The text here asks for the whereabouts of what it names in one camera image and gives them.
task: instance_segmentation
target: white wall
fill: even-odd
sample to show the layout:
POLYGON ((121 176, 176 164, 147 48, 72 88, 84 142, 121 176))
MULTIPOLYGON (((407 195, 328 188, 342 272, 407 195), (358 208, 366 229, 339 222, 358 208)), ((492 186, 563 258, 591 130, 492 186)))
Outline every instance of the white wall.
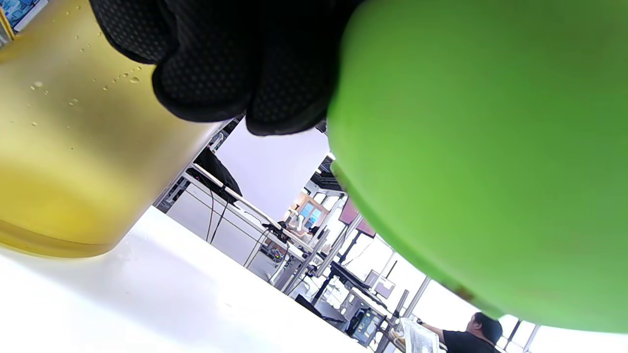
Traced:
POLYGON ((242 196, 275 220, 283 214, 329 152, 316 129, 289 136, 253 136, 238 124, 216 155, 229 169, 242 196))

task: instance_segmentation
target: man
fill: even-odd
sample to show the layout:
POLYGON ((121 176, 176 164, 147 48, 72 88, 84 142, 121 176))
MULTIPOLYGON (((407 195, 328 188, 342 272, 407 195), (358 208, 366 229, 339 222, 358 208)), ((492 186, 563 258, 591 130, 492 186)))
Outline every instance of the man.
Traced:
POLYGON ((436 333, 448 353, 496 353, 495 345, 504 330, 497 320, 483 313, 471 317, 465 332, 441 330, 419 320, 419 324, 436 333))

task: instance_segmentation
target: black glove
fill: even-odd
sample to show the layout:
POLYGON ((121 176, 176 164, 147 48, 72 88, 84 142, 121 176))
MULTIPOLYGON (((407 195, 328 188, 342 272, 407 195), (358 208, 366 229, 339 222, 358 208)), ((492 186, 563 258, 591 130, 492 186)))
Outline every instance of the black glove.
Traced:
POLYGON ((90 0, 109 43, 155 64, 153 88, 174 115, 212 122, 247 111, 257 135, 325 117, 354 1, 90 0))

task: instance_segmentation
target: white table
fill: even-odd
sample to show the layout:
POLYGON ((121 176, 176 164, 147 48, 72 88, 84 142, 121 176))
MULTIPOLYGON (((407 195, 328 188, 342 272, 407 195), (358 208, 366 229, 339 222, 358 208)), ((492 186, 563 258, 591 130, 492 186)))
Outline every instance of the white table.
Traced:
POLYGON ((96 258, 0 248, 0 352, 323 350, 365 352, 152 207, 96 258))

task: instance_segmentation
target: green ball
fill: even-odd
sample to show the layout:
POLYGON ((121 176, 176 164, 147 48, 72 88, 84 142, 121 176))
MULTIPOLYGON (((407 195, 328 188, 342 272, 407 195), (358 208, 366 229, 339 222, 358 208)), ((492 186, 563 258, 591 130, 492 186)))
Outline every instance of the green ball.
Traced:
POLYGON ((328 133, 375 229, 493 316, 628 332, 628 3, 370 0, 328 133))

